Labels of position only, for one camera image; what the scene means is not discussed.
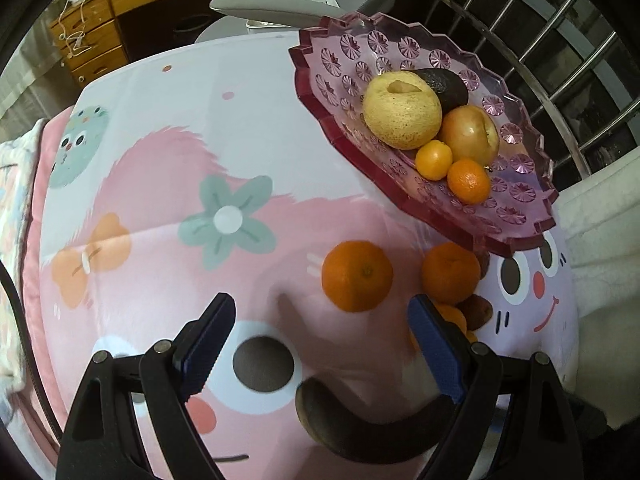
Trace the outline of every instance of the dark fruit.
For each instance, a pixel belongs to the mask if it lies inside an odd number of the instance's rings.
[[[469,101],[469,92],[456,73],[443,68],[419,68],[411,72],[420,76],[436,92],[442,107],[442,115]]]
[[[491,261],[491,256],[488,251],[474,251],[478,262],[480,263],[480,279],[482,280],[487,272],[489,271],[489,262]]]
[[[478,330],[481,326],[486,325],[494,315],[494,308],[491,303],[477,294],[469,296],[465,301],[457,304],[456,307],[465,315],[466,326],[471,331]]]

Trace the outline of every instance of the blue gripper pad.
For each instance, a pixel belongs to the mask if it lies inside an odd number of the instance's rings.
[[[448,343],[446,332],[433,316],[438,316],[442,325],[446,323],[425,295],[411,298],[407,312],[409,327],[441,393],[460,404],[466,396],[463,366]]]
[[[180,374],[180,396],[184,402],[204,388],[235,323],[236,303],[221,292],[175,349],[173,364]]]

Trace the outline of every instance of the glass fruit bowl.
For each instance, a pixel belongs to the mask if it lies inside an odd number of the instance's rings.
[[[543,244],[554,225],[551,160],[520,99],[478,56],[443,34],[406,25],[384,14],[352,12],[340,20],[300,30],[290,49],[300,101],[318,119],[329,142],[402,211],[470,250],[511,256]],[[412,154],[375,137],[362,118],[371,79],[391,70],[445,68],[460,76],[469,104],[484,108],[500,135],[491,166],[492,192],[481,205],[461,203],[446,180],[431,182],[415,171]]]

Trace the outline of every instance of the cartoon mouth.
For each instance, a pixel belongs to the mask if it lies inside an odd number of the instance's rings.
[[[558,298],[556,298],[554,296],[554,302],[551,305],[551,310],[549,311],[549,313],[547,314],[547,316],[545,317],[545,320],[540,323],[537,327],[535,327],[533,329],[533,332],[540,332],[545,326],[546,324],[549,322],[549,320],[551,319],[551,315],[553,314],[554,310],[556,309],[556,305],[560,303],[560,300],[558,300]]]
[[[212,458],[213,462],[216,463],[224,463],[224,462],[242,462],[242,460],[249,460],[249,455],[235,455],[235,456],[219,456],[216,458]]]
[[[365,464],[406,462],[435,446],[447,429],[455,406],[440,395],[408,417],[373,424],[352,413],[316,378],[296,390],[298,420],[309,436],[338,456]]]

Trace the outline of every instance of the cartoon eye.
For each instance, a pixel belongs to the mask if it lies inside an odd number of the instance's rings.
[[[558,272],[558,263],[560,262],[558,247],[551,232],[545,231],[542,234],[545,237],[545,241],[542,247],[538,248],[538,258],[540,259],[542,270],[545,271],[548,277],[552,278]]]
[[[302,362],[279,330],[260,321],[237,321],[207,380],[226,407],[271,413],[292,402],[302,381]]]
[[[512,258],[498,259],[498,284],[505,300],[512,305],[521,304],[530,289],[530,272],[527,257],[517,252]]]
[[[106,350],[114,358],[140,355],[142,353],[136,350],[131,343],[117,335],[106,335],[98,339],[94,344],[92,355],[98,350]],[[132,393],[131,400],[133,400],[133,409],[135,410],[138,418],[148,415],[145,396],[143,394]]]

